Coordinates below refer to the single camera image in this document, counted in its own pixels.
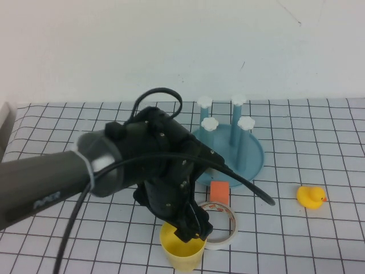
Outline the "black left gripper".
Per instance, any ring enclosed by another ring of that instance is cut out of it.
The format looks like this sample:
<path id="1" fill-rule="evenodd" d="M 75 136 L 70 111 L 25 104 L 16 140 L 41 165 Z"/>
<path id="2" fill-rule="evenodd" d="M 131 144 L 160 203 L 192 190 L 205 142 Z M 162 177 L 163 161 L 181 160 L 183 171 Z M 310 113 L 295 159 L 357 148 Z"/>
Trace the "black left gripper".
<path id="1" fill-rule="evenodd" d="M 152 154 L 138 163 L 149 178 L 138 184 L 133 197 L 156 217 L 176 227 L 184 243 L 206 240 L 213 231 L 209 214 L 194 199 L 195 181 L 208 169 L 203 160 L 224 166 L 223 157 L 194 136 L 138 136 L 135 154 Z"/>

